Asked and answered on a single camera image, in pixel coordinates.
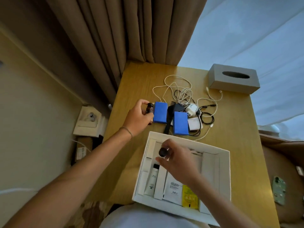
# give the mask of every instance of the forearm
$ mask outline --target forearm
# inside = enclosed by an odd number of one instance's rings
[[[222,198],[207,182],[207,180],[203,179],[201,176],[196,177],[193,180],[192,186],[189,187],[208,208],[212,216],[219,223],[220,227],[259,227],[239,211],[231,202]]]
[[[4,227],[63,227],[130,138],[124,129],[116,132],[42,188]]]

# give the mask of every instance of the phone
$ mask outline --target phone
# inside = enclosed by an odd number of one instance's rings
[[[285,204],[286,183],[283,179],[275,176],[272,181],[272,195],[276,203]]]

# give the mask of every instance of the blue block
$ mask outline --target blue block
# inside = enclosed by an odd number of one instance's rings
[[[154,105],[153,122],[167,123],[167,110],[168,110],[168,104],[167,103],[157,101]]]
[[[173,134],[189,135],[188,115],[186,112],[174,112]]]

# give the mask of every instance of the white tube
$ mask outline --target white tube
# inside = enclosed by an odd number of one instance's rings
[[[159,165],[154,164],[149,181],[148,181],[148,185],[147,188],[145,190],[146,195],[149,196],[153,196],[154,195],[154,191],[155,191],[155,184],[156,184],[156,180],[157,180],[157,175],[158,175],[158,170],[159,170]]]

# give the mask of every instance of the desk surface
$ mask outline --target desk surface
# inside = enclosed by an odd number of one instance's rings
[[[129,62],[124,70],[104,139],[108,139],[122,126],[128,110],[134,106],[137,99],[159,101],[152,88],[164,85],[164,78],[171,74],[185,77],[192,83],[194,100],[208,97],[206,70]],[[173,80],[179,86],[187,86],[187,82],[174,76],[169,77],[167,83],[170,84]],[[165,89],[156,88],[155,93],[161,97]],[[215,99],[220,97],[218,90],[210,89],[209,92]],[[170,90],[165,94],[165,100],[169,104],[173,100]],[[201,100],[199,104],[211,103]],[[218,104],[214,126],[208,135],[199,141],[230,151],[233,204],[261,227],[279,227],[250,96],[223,91],[223,99]],[[87,200],[131,203],[148,133],[162,133],[164,127],[164,124],[154,123],[133,138],[100,176]],[[208,127],[204,126],[202,135]]]

